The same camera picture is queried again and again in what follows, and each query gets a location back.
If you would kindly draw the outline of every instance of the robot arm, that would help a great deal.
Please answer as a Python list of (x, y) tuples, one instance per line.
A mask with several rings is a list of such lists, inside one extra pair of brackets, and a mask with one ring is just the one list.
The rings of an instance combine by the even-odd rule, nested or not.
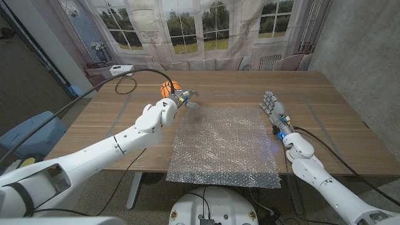
[(264, 97), (267, 106), (260, 103), (260, 107), (274, 125), (274, 135), (289, 148), (286, 157), (292, 162), (294, 174), (317, 189), (347, 224), (367, 225), (386, 223), (394, 217), (398, 219), (399, 214), (368, 205), (334, 179), (314, 155), (313, 146), (301, 134), (294, 132), (282, 103), (269, 91)]
[(163, 140), (161, 126), (170, 126), (178, 107), (187, 104), (194, 94), (198, 95), (196, 91), (182, 91), (158, 101), (155, 106), (148, 104), (135, 125), (119, 134), (67, 156), (37, 162), (0, 176), (0, 218), (30, 216), (36, 209), (57, 208), (100, 170), (126, 154), (157, 145)]

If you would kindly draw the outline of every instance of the white robot body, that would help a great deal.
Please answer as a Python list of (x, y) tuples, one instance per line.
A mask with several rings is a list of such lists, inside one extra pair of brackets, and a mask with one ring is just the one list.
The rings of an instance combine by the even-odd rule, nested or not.
[[(210, 208), (210, 219), (213, 224), (246, 224), (256, 225), (258, 219), (256, 211), (251, 203), (240, 194), (219, 186), (200, 187), (191, 191), (203, 197), (208, 202)], [(194, 194), (185, 194), (178, 200), (171, 209), (169, 225), (189, 225), (189, 224), (208, 224), (208, 207), (204, 202), (204, 221), (203, 199)]]

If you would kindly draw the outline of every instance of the bubble wrap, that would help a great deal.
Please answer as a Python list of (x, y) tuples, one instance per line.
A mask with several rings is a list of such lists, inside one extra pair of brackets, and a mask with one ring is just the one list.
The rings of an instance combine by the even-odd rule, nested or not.
[(259, 110), (188, 110), (176, 133), (166, 180), (280, 188), (271, 142)]

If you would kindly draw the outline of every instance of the table surface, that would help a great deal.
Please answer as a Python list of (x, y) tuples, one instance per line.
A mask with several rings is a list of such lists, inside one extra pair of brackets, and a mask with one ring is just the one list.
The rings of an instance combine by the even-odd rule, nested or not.
[[(362, 175), (399, 175), (400, 164), (357, 113), (320, 72), (315, 71), (165, 71), (184, 89), (194, 89), (200, 96), (191, 101), (200, 107), (254, 107), (267, 127), (279, 173), (292, 173), (280, 141), (272, 135), (268, 116), (258, 106), (267, 90), (275, 93), (291, 117), (291, 123), (307, 129), (330, 145), (353, 169)], [(117, 134), (132, 126), (145, 105), (155, 104), (165, 81), (152, 72), (135, 74), (138, 85), (131, 94), (116, 94), (117, 80), (105, 84), (86, 106), (46, 159), (74, 153), (94, 144), (107, 135)], [(124, 80), (119, 92), (132, 89)], [(168, 171), (173, 154), (176, 130), (186, 107), (179, 109), (171, 127), (164, 127), (164, 139), (147, 149), (130, 170), (141, 172)], [(311, 136), (303, 134), (315, 148), (315, 155), (325, 169), (335, 175), (349, 171)], [(106, 169), (126, 169), (140, 151), (133, 152)]]

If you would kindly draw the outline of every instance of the orange ball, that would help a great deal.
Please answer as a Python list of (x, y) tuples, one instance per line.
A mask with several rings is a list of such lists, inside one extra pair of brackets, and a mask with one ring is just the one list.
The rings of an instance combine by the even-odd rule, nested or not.
[[(178, 82), (172, 81), (172, 83), (174, 84), (175, 90), (181, 89), (181, 85)], [(171, 92), (171, 83), (167, 81), (161, 85), (161, 95), (163, 98), (168, 98), (170, 92)]]

